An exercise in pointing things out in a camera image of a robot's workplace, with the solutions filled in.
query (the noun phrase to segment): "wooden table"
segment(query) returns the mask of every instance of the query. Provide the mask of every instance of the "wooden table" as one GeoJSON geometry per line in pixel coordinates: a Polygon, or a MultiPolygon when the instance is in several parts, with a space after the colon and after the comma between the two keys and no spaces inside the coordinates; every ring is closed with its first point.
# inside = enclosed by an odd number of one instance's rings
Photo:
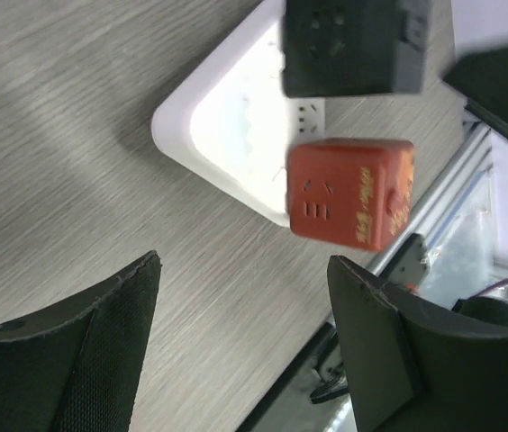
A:
{"type": "MultiPolygon", "coordinates": [[[[136,431],[229,431],[329,312],[332,253],[154,147],[150,116],[256,0],[0,0],[0,321],[105,278],[149,249],[159,304],[136,431]]],[[[328,103],[331,136],[418,149],[415,198],[462,141],[437,78],[453,57],[435,0],[422,96],[328,103]]]]}

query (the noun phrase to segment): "metal frame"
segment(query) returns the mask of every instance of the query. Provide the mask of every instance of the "metal frame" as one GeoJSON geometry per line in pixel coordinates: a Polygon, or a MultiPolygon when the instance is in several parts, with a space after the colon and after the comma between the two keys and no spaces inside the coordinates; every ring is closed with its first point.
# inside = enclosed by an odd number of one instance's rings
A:
{"type": "MultiPolygon", "coordinates": [[[[464,144],[414,206],[405,232],[369,263],[367,269],[370,272],[379,275],[414,232],[425,238],[436,235],[468,188],[472,187],[476,175],[492,168],[489,132],[490,129],[483,123],[468,127],[464,144]]],[[[309,401],[313,385],[319,382],[313,374],[316,353],[320,351],[325,336],[331,334],[333,326],[334,320],[330,316],[242,423],[238,429],[240,432],[284,430],[285,422],[280,418],[286,416],[292,416],[287,430],[338,430],[338,425],[351,410],[349,400],[343,403],[335,400],[322,405],[311,405],[309,401]]]]}

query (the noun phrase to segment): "power socket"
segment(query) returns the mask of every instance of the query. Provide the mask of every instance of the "power socket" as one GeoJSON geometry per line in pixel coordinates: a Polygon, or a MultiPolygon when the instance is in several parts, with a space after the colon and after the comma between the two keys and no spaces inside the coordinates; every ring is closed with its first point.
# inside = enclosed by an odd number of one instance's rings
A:
{"type": "Polygon", "coordinates": [[[430,0],[286,0],[286,95],[419,93],[430,11],[430,0]]]}
{"type": "Polygon", "coordinates": [[[156,110],[166,155],[281,226],[286,156],[324,137],[324,100],[288,98],[281,74],[284,0],[264,0],[156,110]]]}
{"type": "Polygon", "coordinates": [[[405,228],[414,146],[390,139],[325,139],[288,156],[290,229],[309,239],[380,251],[405,228]]]}

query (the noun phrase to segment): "socket holes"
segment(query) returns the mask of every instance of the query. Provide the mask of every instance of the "socket holes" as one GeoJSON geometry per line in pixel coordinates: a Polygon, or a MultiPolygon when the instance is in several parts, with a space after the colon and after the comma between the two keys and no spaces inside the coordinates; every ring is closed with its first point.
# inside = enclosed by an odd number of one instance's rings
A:
{"type": "Polygon", "coordinates": [[[294,133],[294,145],[304,144],[310,140],[323,137],[323,105],[322,102],[313,99],[300,99],[293,107],[291,127],[294,133]]]}
{"type": "Polygon", "coordinates": [[[308,54],[310,54],[310,57],[312,57],[314,60],[318,59],[318,49],[316,47],[308,47],[308,54]]]}
{"type": "Polygon", "coordinates": [[[345,13],[346,10],[343,7],[337,7],[334,10],[334,23],[336,25],[344,25],[346,23],[345,13]]]}
{"type": "Polygon", "coordinates": [[[329,221],[331,217],[330,207],[318,204],[317,202],[304,201],[304,216],[312,219],[322,218],[325,221],[329,221]]]}
{"type": "Polygon", "coordinates": [[[332,41],[332,45],[328,49],[328,54],[330,55],[330,57],[336,57],[342,51],[344,51],[345,48],[346,48],[346,44],[342,40],[335,39],[332,41]]]}

